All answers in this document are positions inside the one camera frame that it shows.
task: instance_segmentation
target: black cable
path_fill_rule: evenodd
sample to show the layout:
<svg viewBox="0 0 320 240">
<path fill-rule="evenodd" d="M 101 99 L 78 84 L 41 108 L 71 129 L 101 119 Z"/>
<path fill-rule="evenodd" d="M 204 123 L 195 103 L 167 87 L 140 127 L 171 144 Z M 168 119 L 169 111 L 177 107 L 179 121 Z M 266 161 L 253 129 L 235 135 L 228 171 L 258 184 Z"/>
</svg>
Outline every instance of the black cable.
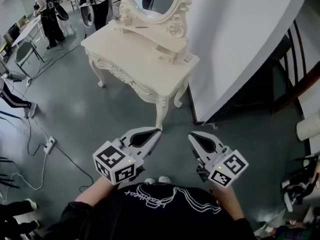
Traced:
<svg viewBox="0 0 320 240">
<path fill-rule="evenodd" d="M 62 149 L 58 145 L 55 145 L 55 146 L 57 147 L 58 150 L 61 151 L 62 154 L 64 154 L 71 161 L 71 163 L 73 163 L 81 172 L 83 172 L 85 175 L 87 175 L 91 179 L 92 183 L 90 186 L 83 185 L 83 186 L 79 187 L 79 191 L 81 193 L 83 193 L 83 191 L 81 191 L 81 188 L 91 187 L 95 183 L 94 179 L 87 172 L 85 172 L 83 169 L 81 169 L 65 152 L 62 151 Z"/>
<path fill-rule="evenodd" d="M 62 42 L 60 43 L 60 45 L 61 45 L 62 49 L 57 49 L 57 50 L 55 50 L 55 51 L 52 53 L 52 57 L 51 57 L 51 59 L 49 60 L 49 62 L 48 62 L 47 64 L 43 65 L 41 68 L 40 68 L 40 66 L 41 66 L 42 61 L 40 61 L 38 72 L 37 72 L 33 77 L 30 77 L 31 79 L 36 79 L 36 78 L 38 77 L 38 74 L 39 74 L 40 70 L 42 70 L 45 66 L 47 66 L 47 65 L 50 64 L 50 62 L 54 59 L 54 55 L 53 55 L 53 54 L 54 54 L 55 52 L 62 51 L 62 50 L 65 49 L 65 48 L 63 47 L 63 45 L 62 45 Z"/>
<path fill-rule="evenodd" d="M 21 94 L 22 95 L 22 98 L 24 97 L 24 95 L 20 92 L 20 91 L 18 91 L 8 80 L 7 80 L 7 83 L 9 84 L 9 85 L 11 85 L 12 87 L 13 87 L 13 89 L 17 92 L 17 93 L 19 93 L 19 94 Z"/>
<path fill-rule="evenodd" d="M 39 75 L 37 75 L 35 78 L 40 77 L 48 68 L 52 67 L 58 60 L 62 59 L 64 56 L 66 56 L 68 53 L 73 52 L 77 47 L 79 47 L 80 44 L 78 44 L 76 47 L 74 47 L 72 50 L 66 52 L 63 56 L 61 56 L 60 58 L 56 59 L 50 66 L 48 66 L 47 68 L 45 68 Z"/>
<path fill-rule="evenodd" d="M 29 122 L 29 126 L 30 126 L 30 131 L 29 131 L 29 139 L 28 139 L 28 142 L 27 142 L 27 144 L 26 144 L 26 149 L 27 149 L 27 151 L 28 151 L 28 154 L 33 157 L 33 156 L 37 153 L 37 151 L 39 150 L 40 146 L 41 146 L 41 145 L 44 145 L 44 146 L 45 146 L 45 144 L 44 144 L 44 143 L 40 143 L 40 144 L 38 145 L 38 147 L 36 148 L 35 152 L 34 152 L 33 154 L 30 153 L 30 151 L 29 151 L 29 145 L 30 145 L 30 141 L 31 141 L 31 124 L 30 124 L 30 119 L 29 119 L 29 118 L 28 118 L 28 122 Z"/>
<path fill-rule="evenodd" d="M 29 89 L 29 86 L 25 89 L 25 92 L 23 93 L 22 95 L 22 99 L 26 99 L 25 95 L 26 95 L 26 92 L 28 91 Z"/>
<path fill-rule="evenodd" d="M 12 85 L 12 90 L 10 91 L 10 93 L 12 93 L 15 89 L 15 82 L 13 82 L 13 85 Z"/>
</svg>

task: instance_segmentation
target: sneaker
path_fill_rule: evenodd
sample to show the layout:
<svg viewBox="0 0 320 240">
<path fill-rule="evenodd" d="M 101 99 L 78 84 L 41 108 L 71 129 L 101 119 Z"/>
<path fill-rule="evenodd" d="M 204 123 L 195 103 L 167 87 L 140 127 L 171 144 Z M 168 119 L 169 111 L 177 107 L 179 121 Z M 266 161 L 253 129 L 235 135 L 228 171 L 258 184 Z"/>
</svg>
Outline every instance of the sneaker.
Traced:
<svg viewBox="0 0 320 240">
<path fill-rule="evenodd" d="M 36 103 L 31 102 L 31 107 L 28 112 L 29 118 L 33 118 L 35 116 L 37 106 L 38 105 Z"/>
<path fill-rule="evenodd" d="M 54 47 L 56 47 L 56 46 L 57 46 L 57 45 L 48 45 L 46 49 L 49 50 L 49 49 L 54 48 Z"/>
<path fill-rule="evenodd" d="M 147 178 L 144 182 L 148 183 L 149 185 L 156 183 L 154 178 Z"/>
<path fill-rule="evenodd" d="M 23 118 L 28 119 L 29 109 L 28 108 L 24 108 L 23 110 L 24 110 Z"/>
<path fill-rule="evenodd" d="M 34 201 L 32 201 L 31 199 L 28 198 L 25 201 L 28 201 L 31 204 L 31 207 L 34 211 L 38 209 L 38 205 Z"/>
<path fill-rule="evenodd" d="M 38 221 L 38 220 L 35 220 L 34 222 L 36 223 L 36 229 L 37 229 L 37 230 L 40 229 L 40 228 L 41 228 L 41 225 L 40 225 L 39 221 Z"/>
<path fill-rule="evenodd" d="M 286 186 L 290 185 L 290 180 L 286 180 L 284 182 L 281 183 L 281 187 L 284 189 Z"/>
<path fill-rule="evenodd" d="M 167 176 L 161 176 L 158 179 L 158 182 L 160 183 L 166 183 L 166 184 L 171 184 L 171 180 Z"/>
<path fill-rule="evenodd" d="M 293 204 L 295 203 L 295 201 L 296 199 L 291 200 L 288 192 L 284 193 L 284 203 L 286 205 L 288 212 L 292 213 L 294 211 Z"/>
</svg>

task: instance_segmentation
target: black t-shirt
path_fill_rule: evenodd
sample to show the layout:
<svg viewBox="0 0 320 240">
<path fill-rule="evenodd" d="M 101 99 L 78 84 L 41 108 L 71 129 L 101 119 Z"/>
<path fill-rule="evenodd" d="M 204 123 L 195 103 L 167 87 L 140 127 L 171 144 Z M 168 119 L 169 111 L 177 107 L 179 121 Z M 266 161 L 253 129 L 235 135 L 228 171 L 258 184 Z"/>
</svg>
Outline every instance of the black t-shirt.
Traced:
<svg viewBox="0 0 320 240">
<path fill-rule="evenodd" d="M 137 184 L 114 191 L 93 208 L 71 202 L 45 240 L 255 240 L 245 219 L 234 221 L 208 192 L 171 184 Z"/>
</svg>

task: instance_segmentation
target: white cylindrical object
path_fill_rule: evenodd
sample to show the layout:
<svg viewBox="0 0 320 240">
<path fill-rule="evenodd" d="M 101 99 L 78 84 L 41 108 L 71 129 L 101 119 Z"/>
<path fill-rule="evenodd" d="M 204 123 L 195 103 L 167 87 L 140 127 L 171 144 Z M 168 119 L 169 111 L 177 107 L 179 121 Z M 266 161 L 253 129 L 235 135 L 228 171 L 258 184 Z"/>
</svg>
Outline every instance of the white cylindrical object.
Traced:
<svg viewBox="0 0 320 240">
<path fill-rule="evenodd" d="M 320 134 L 320 112 L 317 112 L 296 125 L 296 135 L 300 141 Z"/>
</svg>

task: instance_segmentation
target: gray concrete floor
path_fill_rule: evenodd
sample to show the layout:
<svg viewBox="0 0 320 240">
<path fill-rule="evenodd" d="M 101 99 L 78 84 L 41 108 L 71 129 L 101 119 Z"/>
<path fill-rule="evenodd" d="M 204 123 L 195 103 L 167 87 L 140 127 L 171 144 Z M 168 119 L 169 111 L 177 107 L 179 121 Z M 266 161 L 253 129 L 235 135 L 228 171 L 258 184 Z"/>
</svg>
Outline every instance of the gray concrete floor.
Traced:
<svg viewBox="0 0 320 240">
<path fill-rule="evenodd" d="M 66 38 L 64 50 L 57 51 L 59 47 L 50 50 L 45 56 L 46 62 L 52 56 L 54 60 L 61 57 L 83 39 L 84 30 L 78 11 L 70 13 L 70 21 L 76 34 Z M 43 55 L 48 42 L 43 39 L 36 45 L 38 52 Z M 39 61 L 33 56 L 29 62 L 23 67 L 33 76 L 38 71 Z M 11 60 L 8 67 L 12 71 L 19 71 Z M 107 71 L 104 75 L 106 87 L 100 88 L 85 50 L 79 46 L 33 80 L 25 94 L 26 99 L 38 103 L 35 116 L 38 124 L 49 136 L 56 138 L 57 145 L 94 180 L 99 175 L 92 154 L 105 141 L 112 141 L 130 129 L 154 126 L 156 122 L 154 104 L 142 101 L 130 86 Z M 26 81 L 16 83 L 14 87 L 23 94 Z M 15 90 L 13 93 L 22 96 Z M 295 134 L 295 126 L 302 119 L 299 110 L 290 105 L 274 115 L 270 115 L 268 110 L 249 111 L 220 122 L 218 130 L 214 130 L 210 125 L 194 126 L 186 94 L 182 101 L 180 109 L 175 108 L 173 102 L 170 103 L 161 140 L 145 160 L 146 171 L 135 182 L 166 175 L 177 185 L 209 190 L 210 184 L 202 183 L 196 173 L 197 162 L 187 139 L 191 131 L 204 131 L 215 134 L 225 145 L 239 150 L 249 162 L 249 168 L 234 183 L 234 188 L 252 227 L 256 229 L 259 226 L 257 222 L 280 212 L 285 207 L 280 183 L 297 166 L 292 159 L 306 154 L 304 144 L 297 141 Z M 3 100 L 0 100 L 0 110 L 23 116 L 22 109 L 11 109 Z M 41 148 L 35 156 L 28 155 L 28 121 L 7 119 L 0 120 L 0 154 L 15 164 L 0 164 L 0 171 L 10 176 L 20 172 L 37 188 L 41 185 L 44 152 Z M 35 121 L 30 120 L 30 123 L 30 151 L 33 152 L 39 143 L 46 140 Z M 14 179 L 20 188 L 8 190 L 7 203 L 25 198 L 37 202 L 40 208 L 37 212 L 19 219 L 39 220 L 43 225 L 39 231 L 41 234 L 57 221 L 67 203 L 80 194 L 79 187 L 91 183 L 56 147 L 46 160 L 41 189 L 35 191 L 19 177 L 15 176 Z M 6 188 L 0 186 L 0 191 L 5 195 Z"/>
</svg>

